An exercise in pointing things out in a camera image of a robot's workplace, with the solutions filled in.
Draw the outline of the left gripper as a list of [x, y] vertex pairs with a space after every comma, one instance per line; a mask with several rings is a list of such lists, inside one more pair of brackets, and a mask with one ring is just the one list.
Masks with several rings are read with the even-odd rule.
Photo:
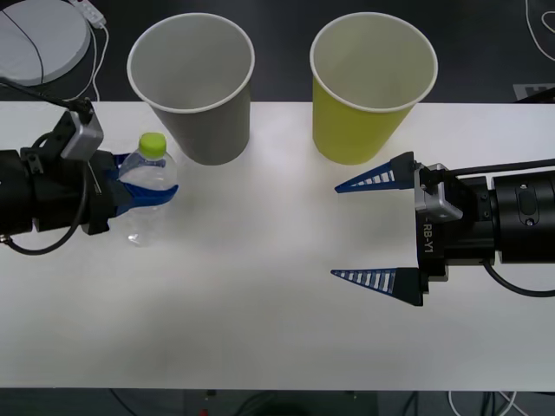
[[108, 220], [141, 207], [164, 205], [179, 190], [178, 185], [155, 191], [120, 182], [120, 169], [130, 153], [98, 151], [86, 170], [74, 161], [59, 161], [45, 166], [43, 173], [32, 176], [35, 192], [33, 222], [39, 232], [52, 231], [72, 224], [82, 198], [82, 181], [88, 179], [87, 200], [80, 220], [90, 235], [109, 231]]

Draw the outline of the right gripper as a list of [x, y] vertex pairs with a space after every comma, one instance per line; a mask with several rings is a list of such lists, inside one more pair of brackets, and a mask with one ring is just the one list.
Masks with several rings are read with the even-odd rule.
[[[337, 193], [414, 188], [413, 152], [366, 171], [335, 187]], [[486, 178], [453, 179], [429, 194], [415, 189], [418, 268], [331, 270], [359, 287], [422, 307], [431, 280], [446, 281], [447, 267], [480, 266], [495, 253], [493, 208]]]

